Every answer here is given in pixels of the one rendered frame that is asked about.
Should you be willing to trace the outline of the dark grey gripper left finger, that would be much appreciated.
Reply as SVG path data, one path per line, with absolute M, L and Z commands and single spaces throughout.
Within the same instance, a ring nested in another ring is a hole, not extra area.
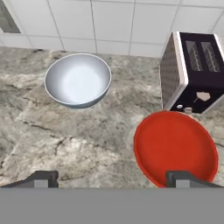
M 2 185 L 2 188 L 58 188 L 58 177 L 57 171 L 35 171 L 25 179 Z

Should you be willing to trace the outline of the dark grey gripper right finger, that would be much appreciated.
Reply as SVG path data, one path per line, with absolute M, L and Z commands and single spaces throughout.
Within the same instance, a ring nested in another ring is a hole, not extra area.
M 166 186 L 172 188 L 221 188 L 221 185 L 196 178 L 189 171 L 168 171 L 166 173 Z

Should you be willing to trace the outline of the red bowl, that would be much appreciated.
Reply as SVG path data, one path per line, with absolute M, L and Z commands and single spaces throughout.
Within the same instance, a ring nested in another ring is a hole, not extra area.
M 158 187 L 166 186 L 168 171 L 187 171 L 211 182 L 218 171 L 219 156 L 208 131 L 188 115 L 160 111 L 148 115 L 133 136 L 137 165 Z

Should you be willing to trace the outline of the grey metal bowl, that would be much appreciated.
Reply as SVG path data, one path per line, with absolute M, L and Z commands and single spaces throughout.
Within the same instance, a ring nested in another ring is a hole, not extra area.
M 85 109 L 106 95 L 111 81 L 111 69 L 102 58 L 74 53 L 51 64 L 45 73 L 44 86 L 57 103 L 72 109 Z

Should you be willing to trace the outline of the black and white toaster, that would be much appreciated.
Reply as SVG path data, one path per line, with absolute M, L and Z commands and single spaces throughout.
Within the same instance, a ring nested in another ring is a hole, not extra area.
M 207 112 L 224 99 L 224 49 L 218 36 L 172 32 L 159 75 L 163 109 Z

